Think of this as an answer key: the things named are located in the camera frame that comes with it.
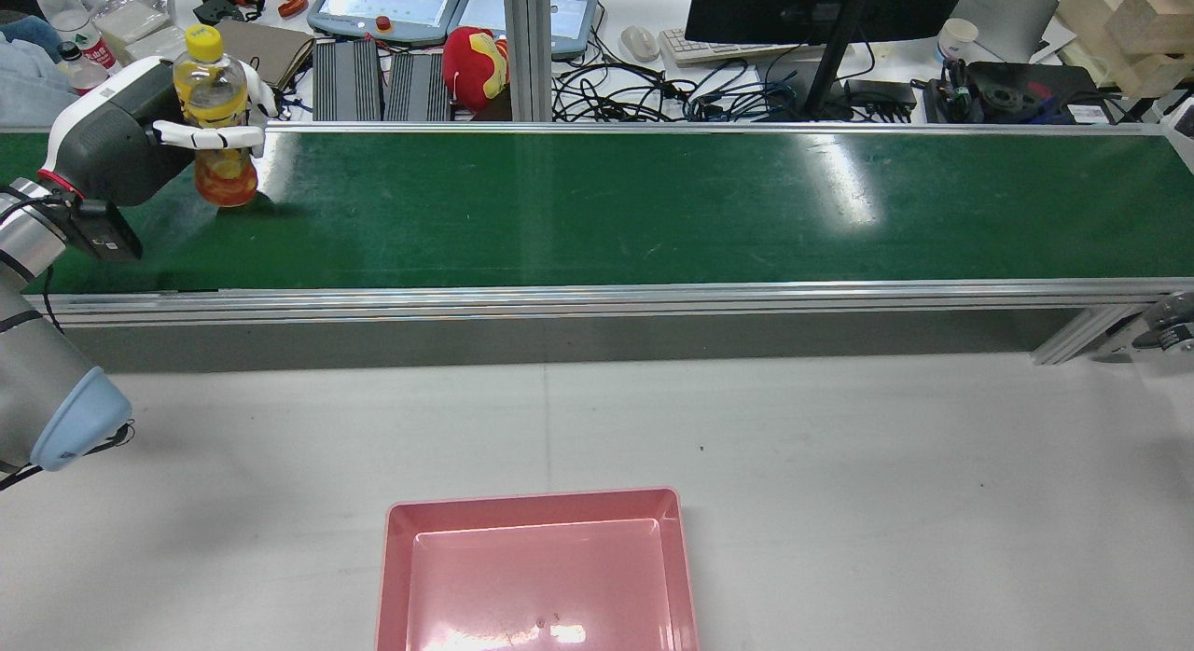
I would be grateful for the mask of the grey white robot left hand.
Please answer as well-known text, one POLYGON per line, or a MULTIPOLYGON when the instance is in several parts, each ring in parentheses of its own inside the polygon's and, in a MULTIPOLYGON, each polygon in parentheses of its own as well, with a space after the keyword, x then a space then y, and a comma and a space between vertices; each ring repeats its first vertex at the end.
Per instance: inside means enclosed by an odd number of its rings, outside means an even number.
POLYGON ((176 94, 174 62, 144 59, 60 112, 35 179, 84 199, 140 205, 190 166, 198 151, 247 148, 260 156, 264 145, 263 127, 187 124, 176 94))

